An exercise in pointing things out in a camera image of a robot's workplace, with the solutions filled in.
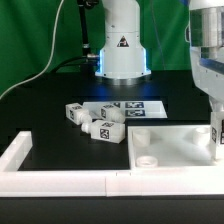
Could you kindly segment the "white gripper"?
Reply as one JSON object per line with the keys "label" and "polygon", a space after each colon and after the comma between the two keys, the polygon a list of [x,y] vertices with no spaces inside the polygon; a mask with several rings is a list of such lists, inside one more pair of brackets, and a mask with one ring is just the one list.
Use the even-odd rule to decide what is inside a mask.
{"label": "white gripper", "polygon": [[215,59],[202,58],[201,49],[191,47],[192,76],[195,85],[210,96],[212,111],[224,112],[224,47],[215,53]]}

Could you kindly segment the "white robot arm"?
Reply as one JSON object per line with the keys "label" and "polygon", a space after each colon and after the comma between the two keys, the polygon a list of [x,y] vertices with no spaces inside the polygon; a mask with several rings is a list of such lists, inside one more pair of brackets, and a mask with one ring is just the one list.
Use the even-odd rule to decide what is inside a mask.
{"label": "white robot arm", "polygon": [[[133,85],[149,77],[140,43],[136,0],[102,0],[105,45],[96,76],[114,85]],[[190,62],[194,84],[209,96],[214,112],[224,113],[224,0],[188,0]]]}

